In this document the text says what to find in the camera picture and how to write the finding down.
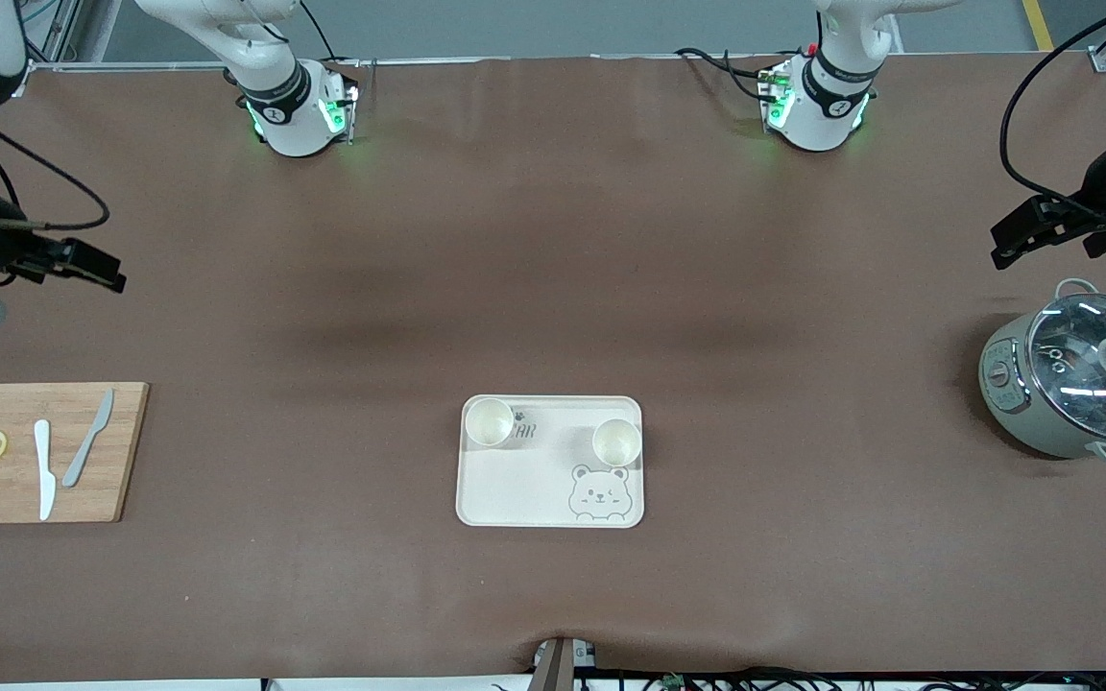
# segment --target knife blade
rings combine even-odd
[[[36,420],[32,427],[36,439],[36,475],[40,477],[40,520],[49,520],[49,512],[54,510],[54,491],[58,490],[58,478],[49,472],[49,420]]]
[[[105,398],[101,401],[101,410],[96,411],[96,417],[92,420],[92,427],[88,428],[87,436],[84,437],[84,443],[80,443],[80,450],[75,451],[75,460],[71,461],[70,468],[66,468],[66,475],[62,477],[62,486],[75,486],[75,482],[80,481],[80,473],[84,472],[84,461],[88,460],[88,451],[92,451],[92,442],[96,439],[97,433],[109,425],[109,412],[113,411],[113,389],[105,391]]]

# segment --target pot control panel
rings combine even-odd
[[[1018,368],[1018,341],[1004,338],[984,349],[979,360],[979,379],[984,395],[998,410],[1018,415],[1031,407],[1031,390]]]

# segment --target white tray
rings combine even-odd
[[[480,398],[500,398],[514,410],[513,432],[497,447],[480,447],[465,432],[467,410]],[[614,418],[643,429],[643,411],[628,397],[469,398],[460,412],[455,494],[460,520],[509,527],[633,527],[644,511],[643,456],[614,469],[592,450],[596,426]]]

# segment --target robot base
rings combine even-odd
[[[806,151],[830,151],[843,144],[852,130],[860,126],[864,108],[869,97],[855,107],[855,115],[831,118],[822,113],[821,105],[813,102],[804,91],[804,65],[807,57],[794,55],[768,71],[759,82],[759,93],[774,98],[772,104],[762,104],[763,126],[778,132],[791,145]]]
[[[310,74],[310,96],[285,124],[268,122],[248,105],[254,132],[276,154],[310,156],[337,139],[353,139],[356,127],[356,87],[344,86],[344,75],[327,70],[321,62],[298,61]]]

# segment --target gray knife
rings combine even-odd
[[[113,411],[113,389],[105,391],[105,399],[101,401],[101,410],[96,411],[96,418],[92,420],[92,428],[88,428],[87,437],[84,437],[84,443],[81,443],[80,450],[75,451],[75,460],[71,461],[71,468],[66,469],[66,475],[62,477],[62,486],[75,486],[75,482],[80,481],[80,473],[84,472],[84,461],[88,460],[88,451],[92,451],[92,441],[96,439],[97,433],[105,429],[105,426],[109,425],[109,412]]]

